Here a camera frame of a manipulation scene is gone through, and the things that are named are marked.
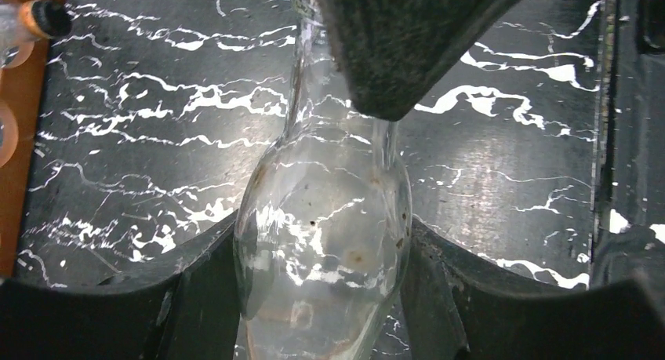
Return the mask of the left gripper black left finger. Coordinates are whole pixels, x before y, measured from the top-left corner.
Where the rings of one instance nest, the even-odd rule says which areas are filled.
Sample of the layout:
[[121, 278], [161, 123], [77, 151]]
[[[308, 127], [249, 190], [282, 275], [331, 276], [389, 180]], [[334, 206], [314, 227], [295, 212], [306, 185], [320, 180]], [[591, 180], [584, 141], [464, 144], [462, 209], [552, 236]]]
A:
[[97, 285], [1, 282], [4, 359], [231, 359], [239, 301], [229, 216]]

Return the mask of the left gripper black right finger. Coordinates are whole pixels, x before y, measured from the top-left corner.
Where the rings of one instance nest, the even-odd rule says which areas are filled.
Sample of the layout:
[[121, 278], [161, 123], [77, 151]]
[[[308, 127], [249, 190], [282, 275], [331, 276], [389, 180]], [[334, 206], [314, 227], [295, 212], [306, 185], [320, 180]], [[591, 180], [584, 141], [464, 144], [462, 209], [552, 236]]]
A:
[[589, 289], [515, 274], [412, 225], [402, 306], [414, 359], [661, 359], [664, 249], [607, 235]]

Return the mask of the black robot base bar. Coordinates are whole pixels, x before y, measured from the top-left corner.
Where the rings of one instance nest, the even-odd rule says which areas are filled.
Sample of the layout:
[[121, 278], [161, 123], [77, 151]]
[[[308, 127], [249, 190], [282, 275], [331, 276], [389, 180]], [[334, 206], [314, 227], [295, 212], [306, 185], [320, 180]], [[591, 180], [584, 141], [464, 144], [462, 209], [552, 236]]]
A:
[[664, 0], [606, 0], [591, 285], [664, 286]]

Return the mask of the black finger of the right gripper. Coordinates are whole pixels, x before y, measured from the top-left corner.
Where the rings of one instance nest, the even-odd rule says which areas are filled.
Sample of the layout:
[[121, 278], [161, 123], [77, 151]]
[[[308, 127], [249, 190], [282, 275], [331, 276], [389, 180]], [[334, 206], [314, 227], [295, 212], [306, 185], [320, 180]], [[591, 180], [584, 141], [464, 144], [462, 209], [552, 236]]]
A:
[[355, 109], [396, 122], [521, 0], [316, 0]]

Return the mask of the clear bottle without cap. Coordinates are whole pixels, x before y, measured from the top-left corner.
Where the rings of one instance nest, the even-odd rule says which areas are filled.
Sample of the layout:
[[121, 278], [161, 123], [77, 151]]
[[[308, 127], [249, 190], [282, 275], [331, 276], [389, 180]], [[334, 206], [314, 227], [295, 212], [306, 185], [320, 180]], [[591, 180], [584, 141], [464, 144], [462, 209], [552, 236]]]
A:
[[282, 135], [245, 189], [234, 263], [250, 359], [367, 359], [409, 261], [397, 124], [358, 113], [316, 0], [299, 23]]

